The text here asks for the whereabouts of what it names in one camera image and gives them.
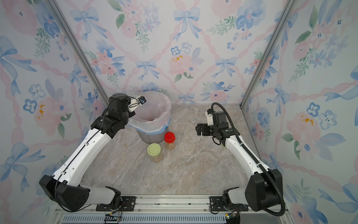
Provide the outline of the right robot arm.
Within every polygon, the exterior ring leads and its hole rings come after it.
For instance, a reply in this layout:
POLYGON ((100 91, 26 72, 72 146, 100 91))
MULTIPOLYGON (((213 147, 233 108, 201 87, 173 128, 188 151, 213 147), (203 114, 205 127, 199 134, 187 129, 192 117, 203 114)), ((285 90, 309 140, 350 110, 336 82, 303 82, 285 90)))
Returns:
POLYGON ((211 136, 227 148, 241 164, 249 182, 246 188, 231 188, 223 193, 226 206, 245 205, 253 211, 265 211, 274 216, 282 216, 286 205, 282 192, 282 175, 271 169, 248 148, 236 129, 227 124, 197 124, 198 135, 211 136))

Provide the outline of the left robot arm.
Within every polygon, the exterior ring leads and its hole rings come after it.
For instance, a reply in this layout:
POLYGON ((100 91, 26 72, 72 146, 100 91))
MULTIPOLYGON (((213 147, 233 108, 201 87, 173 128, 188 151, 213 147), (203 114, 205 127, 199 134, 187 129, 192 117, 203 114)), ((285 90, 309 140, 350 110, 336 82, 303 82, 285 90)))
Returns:
POLYGON ((46 195, 66 212, 78 212, 93 204, 102 204, 111 211, 121 208, 121 192, 113 187, 95 188, 80 185, 87 169, 98 153, 125 128, 135 109, 146 102, 145 97, 117 93, 96 118, 80 145, 68 160, 52 175, 39 181, 46 195))

